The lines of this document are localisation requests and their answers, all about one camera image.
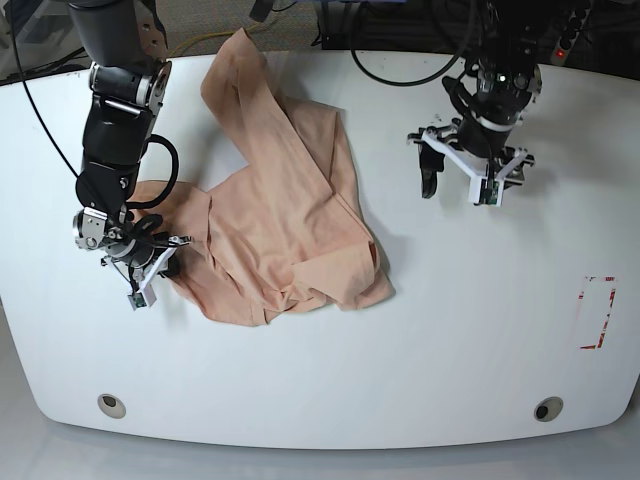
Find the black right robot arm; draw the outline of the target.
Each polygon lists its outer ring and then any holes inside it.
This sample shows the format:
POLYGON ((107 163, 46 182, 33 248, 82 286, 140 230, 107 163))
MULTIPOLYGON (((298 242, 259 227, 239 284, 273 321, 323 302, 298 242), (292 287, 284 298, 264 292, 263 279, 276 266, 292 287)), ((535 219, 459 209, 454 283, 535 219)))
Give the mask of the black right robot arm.
POLYGON ((171 63, 153 1, 70 1, 68 12, 92 65, 91 107, 82 139, 76 242, 129 268, 143 268, 166 235, 134 219, 128 204, 152 137, 171 63))

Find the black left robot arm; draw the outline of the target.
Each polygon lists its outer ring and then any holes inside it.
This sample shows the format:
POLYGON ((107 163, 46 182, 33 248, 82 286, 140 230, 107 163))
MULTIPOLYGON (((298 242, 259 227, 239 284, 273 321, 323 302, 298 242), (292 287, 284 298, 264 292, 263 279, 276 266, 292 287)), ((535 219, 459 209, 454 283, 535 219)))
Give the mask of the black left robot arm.
POLYGON ((480 2, 479 44, 462 76, 442 79, 456 117, 408 137, 418 147, 423 198, 435 195, 447 160, 468 177, 468 200, 474 205, 499 206, 508 188, 524 184, 524 170, 535 158, 507 140, 541 93, 539 43, 557 27, 551 59, 563 64, 592 8, 590 1, 480 2), (475 78, 475 92, 466 89, 463 76, 475 78))

